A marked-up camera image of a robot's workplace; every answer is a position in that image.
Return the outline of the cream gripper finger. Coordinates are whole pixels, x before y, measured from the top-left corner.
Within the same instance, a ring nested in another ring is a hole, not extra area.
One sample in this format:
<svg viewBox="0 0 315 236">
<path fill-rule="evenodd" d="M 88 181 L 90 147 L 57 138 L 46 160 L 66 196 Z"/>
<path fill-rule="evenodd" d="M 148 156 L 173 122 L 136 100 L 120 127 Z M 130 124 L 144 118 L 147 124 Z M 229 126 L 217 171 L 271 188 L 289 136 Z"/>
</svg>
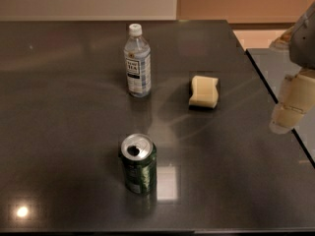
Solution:
<svg viewBox="0 0 315 236">
<path fill-rule="evenodd" d="M 294 76 L 286 75 L 278 100 L 270 129 L 276 134 L 286 134 L 315 105 L 315 70 L 302 68 Z"/>
<path fill-rule="evenodd" d="M 292 36 L 293 28 L 287 29 L 284 33 L 282 33 L 279 37 L 273 40 L 269 48 L 274 51 L 285 52 L 289 50 L 289 43 Z"/>
</svg>

